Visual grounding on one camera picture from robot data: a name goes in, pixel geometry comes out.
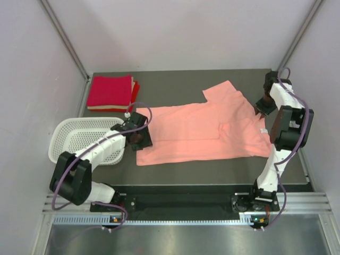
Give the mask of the salmon pink t-shirt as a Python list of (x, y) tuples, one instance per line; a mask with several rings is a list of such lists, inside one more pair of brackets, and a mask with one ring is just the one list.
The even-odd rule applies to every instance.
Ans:
[(265, 120), (230, 81), (203, 91), (205, 103), (139, 108), (152, 115), (153, 142), (137, 152), (137, 165), (265, 157), (271, 143)]

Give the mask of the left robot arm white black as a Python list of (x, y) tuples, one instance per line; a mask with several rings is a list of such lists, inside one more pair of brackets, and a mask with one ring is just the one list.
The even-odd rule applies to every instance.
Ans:
[(130, 145), (133, 151), (152, 146), (148, 130), (152, 117), (127, 113), (121, 124), (115, 124), (97, 141), (77, 152), (64, 151), (59, 156), (49, 184), (56, 196), (74, 205), (102, 203), (108, 210), (120, 206), (120, 195), (108, 184), (96, 183), (92, 173), (106, 158)]

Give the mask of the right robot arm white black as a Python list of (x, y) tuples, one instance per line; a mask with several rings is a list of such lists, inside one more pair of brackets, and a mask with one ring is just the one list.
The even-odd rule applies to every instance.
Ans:
[(264, 116), (276, 109), (278, 113), (269, 134), (270, 156), (248, 196), (254, 210), (274, 202), (281, 175), (289, 160), (305, 146), (314, 116), (313, 110), (294, 93), (289, 78), (282, 79), (280, 72), (268, 72), (263, 88), (265, 93), (256, 103), (256, 110)]

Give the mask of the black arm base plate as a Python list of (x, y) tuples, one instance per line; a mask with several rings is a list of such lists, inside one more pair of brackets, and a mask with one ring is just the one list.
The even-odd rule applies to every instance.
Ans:
[(251, 185), (115, 186), (109, 199), (130, 211), (146, 208), (219, 207), (224, 210), (279, 211), (277, 192)]

